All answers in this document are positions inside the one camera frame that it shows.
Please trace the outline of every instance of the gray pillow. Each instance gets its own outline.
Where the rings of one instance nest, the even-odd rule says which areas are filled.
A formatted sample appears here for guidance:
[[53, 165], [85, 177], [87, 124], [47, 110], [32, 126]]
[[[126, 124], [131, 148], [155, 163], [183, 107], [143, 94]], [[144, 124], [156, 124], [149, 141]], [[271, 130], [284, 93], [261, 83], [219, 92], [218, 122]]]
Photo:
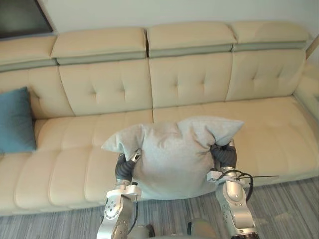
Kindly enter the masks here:
[[190, 198], [216, 189], [206, 181], [214, 166], [210, 147], [215, 143], [226, 145], [242, 125], [242, 121], [218, 117], [138, 124], [114, 134], [102, 148], [124, 152], [126, 159], [142, 149], [133, 172], [142, 198]]

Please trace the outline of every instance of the cream leather sofa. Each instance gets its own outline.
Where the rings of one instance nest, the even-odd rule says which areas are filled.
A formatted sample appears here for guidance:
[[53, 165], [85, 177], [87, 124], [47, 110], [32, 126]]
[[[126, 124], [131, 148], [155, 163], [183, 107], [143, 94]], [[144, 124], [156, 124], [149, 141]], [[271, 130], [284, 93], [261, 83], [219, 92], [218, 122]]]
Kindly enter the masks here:
[[148, 48], [138, 27], [0, 42], [0, 92], [28, 86], [37, 143], [0, 155], [0, 215], [104, 204], [117, 161], [100, 148], [109, 136], [196, 115], [245, 122], [238, 169], [280, 175], [257, 185], [318, 176], [319, 73], [305, 66], [304, 29], [191, 22], [146, 32]]

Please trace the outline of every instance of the floor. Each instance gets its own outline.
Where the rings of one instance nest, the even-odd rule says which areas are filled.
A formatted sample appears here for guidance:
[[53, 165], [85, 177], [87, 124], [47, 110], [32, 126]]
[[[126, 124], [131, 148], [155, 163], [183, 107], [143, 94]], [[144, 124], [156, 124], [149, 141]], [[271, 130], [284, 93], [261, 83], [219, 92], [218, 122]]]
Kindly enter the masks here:
[[[319, 238], [319, 177], [255, 188], [248, 202], [261, 239]], [[103, 207], [63, 213], [0, 217], [0, 239], [95, 239]], [[139, 203], [138, 224], [155, 233], [182, 235], [203, 218], [228, 239], [214, 193], [197, 198]]]

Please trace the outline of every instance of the blue pillow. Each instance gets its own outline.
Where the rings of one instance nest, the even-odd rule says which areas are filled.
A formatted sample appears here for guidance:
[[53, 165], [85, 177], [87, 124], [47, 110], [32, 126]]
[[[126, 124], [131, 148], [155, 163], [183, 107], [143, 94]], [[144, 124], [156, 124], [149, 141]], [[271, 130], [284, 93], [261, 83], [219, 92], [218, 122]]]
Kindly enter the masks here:
[[27, 87], [0, 94], [0, 153], [35, 149]]

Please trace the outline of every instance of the wire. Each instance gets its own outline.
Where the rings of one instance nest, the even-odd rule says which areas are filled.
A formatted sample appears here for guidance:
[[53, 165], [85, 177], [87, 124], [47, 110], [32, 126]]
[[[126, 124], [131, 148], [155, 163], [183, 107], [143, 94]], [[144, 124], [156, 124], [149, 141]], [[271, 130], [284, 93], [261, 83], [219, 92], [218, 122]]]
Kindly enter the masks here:
[[279, 175], [253, 176], [253, 178], [269, 178], [269, 177], [279, 177]]
[[129, 229], [129, 231], [128, 231], [128, 234], [130, 234], [130, 232], [132, 231], [132, 229], [133, 229], [133, 227], [135, 226], [135, 223], [136, 223], [136, 221], [137, 221], [137, 219], [138, 219], [138, 214], [139, 214], [139, 203], [138, 203], [138, 196], [136, 195], [136, 209], [135, 209], [136, 211], [135, 211], [135, 218], [134, 218], [134, 222], [133, 222], [133, 224], [132, 224], [132, 226], [131, 226], [131, 228]]
[[250, 178], [249, 191], [248, 191], [248, 194], [246, 196], [246, 202], [248, 202], [250, 197], [251, 197], [251, 195], [253, 194], [253, 191], [254, 191], [254, 179], [253, 179], [253, 176], [251, 176], [249, 173], [243, 173], [242, 171], [239, 171], [239, 170], [236, 170], [236, 169], [232, 169], [232, 170], [228, 170], [228, 171], [222, 173], [222, 175], [220, 175], [217, 180], [221, 179], [222, 177], [224, 177], [228, 173], [240, 173], [240, 175], [236, 178], [236, 180], [239, 180], [241, 176], [248, 176]]

